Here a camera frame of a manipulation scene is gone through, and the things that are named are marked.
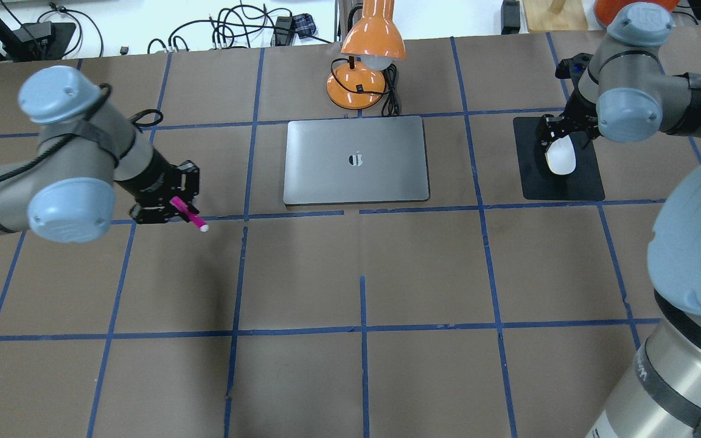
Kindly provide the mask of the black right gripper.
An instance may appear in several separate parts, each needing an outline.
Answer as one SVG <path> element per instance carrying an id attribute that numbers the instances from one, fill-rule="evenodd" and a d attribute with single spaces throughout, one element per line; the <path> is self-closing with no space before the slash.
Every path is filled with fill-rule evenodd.
<path id="1" fill-rule="evenodd" d="M 539 144 L 542 147 L 550 147 L 559 139 L 581 132 L 588 138 L 583 147 L 601 136 L 595 111 L 563 111 L 559 116 L 543 114 L 539 119 Z"/>

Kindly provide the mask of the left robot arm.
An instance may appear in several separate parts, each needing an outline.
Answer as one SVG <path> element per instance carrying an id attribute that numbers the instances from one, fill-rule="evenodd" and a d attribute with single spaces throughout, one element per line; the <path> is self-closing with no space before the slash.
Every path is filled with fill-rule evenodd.
<path id="1" fill-rule="evenodd" d="M 178 217 L 208 230 L 194 203 L 198 166 L 170 163 L 145 136 L 161 111 L 125 117 L 109 101 L 112 91 L 69 66 L 42 69 L 23 83 L 19 107 L 41 132 L 35 158 L 0 165 L 0 236 L 30 230 L 52 242 L 97 240 L 111 227 L 114 186 L 133 197 L 129 215 L 137 224 Z"/>

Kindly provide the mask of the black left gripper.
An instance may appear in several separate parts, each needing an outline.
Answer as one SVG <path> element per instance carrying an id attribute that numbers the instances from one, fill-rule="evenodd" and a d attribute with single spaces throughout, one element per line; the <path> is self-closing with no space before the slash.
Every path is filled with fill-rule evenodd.
<path id="1" fill-rule="evenodd" d="M 134 198 L 129 216 L 138 224 L 161 224 L 173 217 L 189 221 L 188 213 L 200 213 L 194 203 L 199 191 L 200 169 L 192 161 L 180 165 L 150 161 L 129 180 L 129 194 Z"/>

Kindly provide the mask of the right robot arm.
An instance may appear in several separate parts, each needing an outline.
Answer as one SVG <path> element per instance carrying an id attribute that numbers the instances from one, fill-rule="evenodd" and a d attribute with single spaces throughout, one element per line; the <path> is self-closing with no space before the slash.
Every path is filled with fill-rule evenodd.
<path id="1" fill-rule="evenodd" d="M 613 142 L 701 137 L 701 74 L 666 75 L 670 11 L 634 2 L 607 25 L 559 116 L 540 118 L 544 153 L 575 132 Z M 667 197 L 646 266 L 662 317 L 609 394 L 589 437 L 701 437 L 701 165 Z"/>

